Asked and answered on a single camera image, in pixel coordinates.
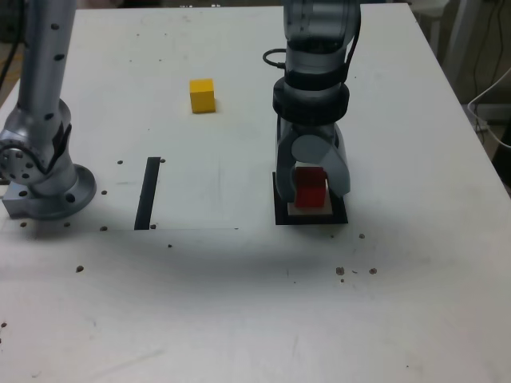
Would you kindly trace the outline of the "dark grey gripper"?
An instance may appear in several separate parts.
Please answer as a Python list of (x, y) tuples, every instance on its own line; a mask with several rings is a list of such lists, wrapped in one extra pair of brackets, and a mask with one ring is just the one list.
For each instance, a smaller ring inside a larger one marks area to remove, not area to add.
[(280, 199), (286, 203), (295, 200), (296, 161), (321, 167), (327, 175), (329, 188), (337, 197), (349, 193), (351, 178), (338, 125), (295, 124), (294, 130), (289, 121), (277, 120), (275, 184)]

